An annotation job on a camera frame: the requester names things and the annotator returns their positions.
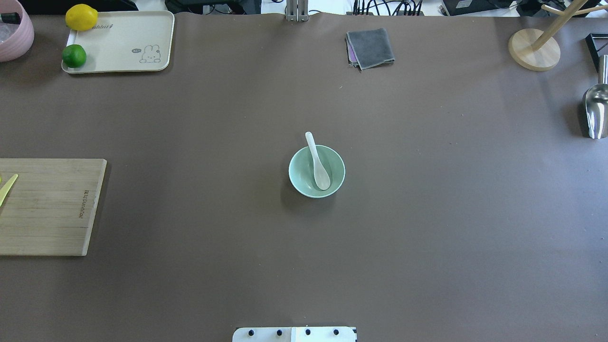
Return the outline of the grey folded cloth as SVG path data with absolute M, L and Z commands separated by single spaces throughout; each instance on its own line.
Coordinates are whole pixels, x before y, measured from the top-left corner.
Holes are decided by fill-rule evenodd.
M 345 42 L 348 63 L 361 71 L 395 61 L 385 28 L 347 32 Z

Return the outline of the aluminium frame post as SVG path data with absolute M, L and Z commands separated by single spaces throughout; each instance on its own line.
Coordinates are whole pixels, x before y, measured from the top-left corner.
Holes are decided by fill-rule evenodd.
M 308 0 L 286 0 L 285 15 L 289 22 L 306 22 L 309 20 Z

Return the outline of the wooden cutting board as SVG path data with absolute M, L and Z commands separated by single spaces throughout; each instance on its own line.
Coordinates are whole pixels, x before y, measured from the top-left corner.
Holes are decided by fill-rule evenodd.
M 1 254 L 87 255 L 106 166 L 104 159 L 2 158 L 1 187 L 18 179 L 1 207 Z

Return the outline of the cream serving tray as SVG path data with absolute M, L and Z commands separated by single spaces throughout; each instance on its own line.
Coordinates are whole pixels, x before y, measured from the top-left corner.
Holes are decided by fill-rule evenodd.
M 100 12 L 97 24 L 71 30 L 67 45 L 81 45 L 87 59 L 68 74 L 161 71 L 169 65 L 175 17 L 167 10 Z

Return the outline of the green lime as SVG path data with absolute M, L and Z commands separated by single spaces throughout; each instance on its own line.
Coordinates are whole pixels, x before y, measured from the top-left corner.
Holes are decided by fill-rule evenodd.
M 69 45 L 62 51 L 62 61 L 69 68 L 79 68 L 86 63 L 87 53 L 81 45 Z

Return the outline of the yellow lemon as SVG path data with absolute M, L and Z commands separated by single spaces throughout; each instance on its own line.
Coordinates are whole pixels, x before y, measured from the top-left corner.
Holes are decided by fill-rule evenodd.
M 68 28 L 85 31 L 93 28 L 98 21 L 98 11 L 87 4 L 77 4 L 65 13 L 65 23 Z

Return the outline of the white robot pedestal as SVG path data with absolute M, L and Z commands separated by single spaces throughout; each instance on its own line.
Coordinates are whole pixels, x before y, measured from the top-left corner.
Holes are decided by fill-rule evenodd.
M 241 327 L 232 336 L 233 342 L 356 342 L 356 327 L 293 326 Z

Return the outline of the pink bowl with ice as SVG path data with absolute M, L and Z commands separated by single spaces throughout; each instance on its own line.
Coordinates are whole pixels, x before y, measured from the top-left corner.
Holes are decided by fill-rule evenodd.
M 34 30 L 32 20 L 21 2 L 17 0 L 2 0 L 2 13 L 17 13 L 21 22 L 15 26 L 9 36 L 1 33 L 0 62 L 16 60 L 24 56 L 33 45 Z

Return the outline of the wooden mug tree stand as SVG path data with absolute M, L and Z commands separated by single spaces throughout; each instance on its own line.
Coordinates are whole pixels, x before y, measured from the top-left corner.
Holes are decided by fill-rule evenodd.
M 548 71 L 555 67 L 561 57 L 560 46 L 553 37 L 558 30 L 576 15 L 606 10 L 608 8 L 605 5 L 581 9 L 584 4 L 586 4 L 586 0 L 574 0 L 565 10 L 554 9 L 547 5 L 541 6 L 541 9 L 555 14 L 557 16 L 556 19 L 545 31 L 526 28 L 515 32 L 508 41 L 510 56 L 519 65 L 531 71 Z

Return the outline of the yellow plastic knife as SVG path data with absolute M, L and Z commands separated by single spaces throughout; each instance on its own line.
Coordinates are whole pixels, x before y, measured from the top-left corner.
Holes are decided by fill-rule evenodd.
M 2 207 L 2 204 L 4 203 L 8 192 L 11 190 L 13 184 L 15 184 L 15 182 L 18 179 L 18 174 L 13 174 L 8 180 L 7 182 L 4 184 L 4 186 L 2 186 L 2 188 L 0 189 L 0 207 Z

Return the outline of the green ceramic bowl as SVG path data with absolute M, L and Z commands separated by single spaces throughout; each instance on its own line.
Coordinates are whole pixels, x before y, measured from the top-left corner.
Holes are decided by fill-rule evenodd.
M 331 181 L 328 189 L 319 189 L 314 181 L 313 159 L 309 147 L 298 150 L 288 166 L 289 179 L 295 190 L 312 199 L 326 198 L 336 193 L 346 175 L 345 164 L 339 153 L 324 145 L 317 145 L 317 150 Z

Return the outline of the metal scoop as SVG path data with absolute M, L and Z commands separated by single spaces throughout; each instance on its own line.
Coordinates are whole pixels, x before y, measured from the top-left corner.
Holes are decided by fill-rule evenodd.
M 584 93 L 584 107 L 591 139 L 608 136 L 608 57 L 599 59 L 598 84 Z

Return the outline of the white ceramic spoon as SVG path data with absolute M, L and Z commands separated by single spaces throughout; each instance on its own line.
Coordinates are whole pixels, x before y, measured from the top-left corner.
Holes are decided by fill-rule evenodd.
M 308 148 L 311 152 L 311 158 L 313 161 L 313 179 L 316 183 L 317 188 L 321 190 L 327 190 L 332 181 L 326 171 L 325 167 L 321 162 L 321 158 L 319 158 L 317 145 L 315 143 L 312 132 L 305 133 L 306 142 L 308 144 Z

